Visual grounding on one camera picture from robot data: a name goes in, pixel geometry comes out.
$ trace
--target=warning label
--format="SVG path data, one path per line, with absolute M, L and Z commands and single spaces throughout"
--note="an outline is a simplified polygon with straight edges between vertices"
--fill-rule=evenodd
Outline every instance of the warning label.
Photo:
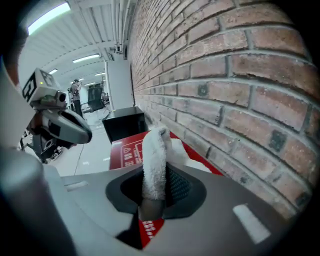
M 142 141 L 138 140 L 121 147 L 121 167 L 142 163 Z

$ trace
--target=red panel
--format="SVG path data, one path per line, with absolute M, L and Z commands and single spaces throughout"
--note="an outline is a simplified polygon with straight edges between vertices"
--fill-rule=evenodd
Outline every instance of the red panel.
M 170 132 L 170 138 L 172 139 L 179 139 L 178 136 L 176 136 L 174 133 Z M 199 155 L 196 151 L 194 151 L 191 147 L 188 146 L 188 144 L 184 143 L 182 141 L 183 147 L 186 151 L 186 153 L 188 154 L 188 156 L 192 159 L 192 160 L 196 160 L 200 163 L 203 163 L 205 167 L 207 167 L 213 174 L 216 175 L 221 175 L 223 176 L 223 174 L 218 171 L 211 163 L 209 163 L 205 158 L 203 158 L 201 155 Z
M 139 231 L 142 248 L 144 248 L 150 242 L 150 240 L 155 237 L 164 223 L 165 220 L 163 218 L 149 221 L 139 220 Z
M 110 170 L 126 167 L 128 165 L 136 165 L 142 162 L 142 141 L 149 131 L 139 133 L 127 138 L 112 142 L 110 154 Z M 179 139 L 174 133 L 170 132 L 172 139 Z M 182 142 L 185 151 L 192 160 L 203 163 L 209 170 L 216 175 L 222 175 L 212 164 L 199 155 L 186 143 Z
M 148 131 L 112 142 L 110 154 L 110 170 L 142 161 L 142 141 Z

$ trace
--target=white wall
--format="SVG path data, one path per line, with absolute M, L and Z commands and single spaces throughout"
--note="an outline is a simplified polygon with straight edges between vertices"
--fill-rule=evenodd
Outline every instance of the white wall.
M 80 95 L 80 103 L 84 104 L 88 102 L 88 86 L 82 86 L 79 95 Z
M 134 106 L 130 63 L 127 60 L 107 61 L 106 79 L 115 110 Z

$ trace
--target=red label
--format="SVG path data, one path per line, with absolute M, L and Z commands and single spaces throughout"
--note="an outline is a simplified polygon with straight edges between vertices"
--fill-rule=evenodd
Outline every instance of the red label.
M 142 163 L 142 141 L 138 140 L 121 146 L 121 167 Z
M 141 221 L 139 220 L 140 238 L 142 248 L 146 247 L 147 244 L 155 237 L 161 227 L 164 225 L 165 220 L 159 218 L 157 220 Z

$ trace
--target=white floor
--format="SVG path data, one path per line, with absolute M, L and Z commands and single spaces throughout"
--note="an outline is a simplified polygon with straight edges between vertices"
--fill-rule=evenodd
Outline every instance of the white floor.
M 94 113 L 84 114 L 92 130 L 92 139 L 87 144 L 76 145 L 70 149 L 63 148 L 63 153 L 49 165 L 56 167 L 60 176 L 73 176 L 82 174 L 99 173 L 109 170 L 111 143 L 102 124 L 103 116 L 108 111 L 104 109 Z M 27 153 L 35 155 L 30 148 Z

